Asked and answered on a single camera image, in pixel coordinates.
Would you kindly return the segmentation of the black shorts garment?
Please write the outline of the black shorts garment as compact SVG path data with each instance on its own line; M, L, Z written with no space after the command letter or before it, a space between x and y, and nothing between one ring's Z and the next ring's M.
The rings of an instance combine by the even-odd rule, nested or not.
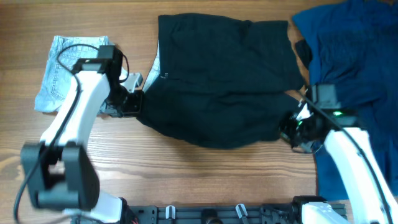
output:
M158 18L159 74L146 83L139 121L201 147L276 141L304 80L287 21L208 14Z

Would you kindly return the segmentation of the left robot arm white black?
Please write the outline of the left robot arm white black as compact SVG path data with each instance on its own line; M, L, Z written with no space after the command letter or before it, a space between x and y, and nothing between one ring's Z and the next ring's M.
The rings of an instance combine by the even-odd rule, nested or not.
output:
M16 223L25 190L34 208L63 211L77 223L139 223L125 199L100 189L86 149L102 104L113 118L141 112L142 76L120 77L128 60L115 45L101 45L97 52L95 58L79 58L69 69L70 89L54 121L39 143L21 149L25 178L14 202Z

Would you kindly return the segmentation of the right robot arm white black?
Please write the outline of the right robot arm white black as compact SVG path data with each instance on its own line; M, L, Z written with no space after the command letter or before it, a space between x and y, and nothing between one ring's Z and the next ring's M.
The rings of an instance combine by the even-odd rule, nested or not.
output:
M355 223L397 223L397 202L355 110L342 106L331 84L310 85L279 126L292 148L312 154L312 143L323 147L335 163L351 204Z

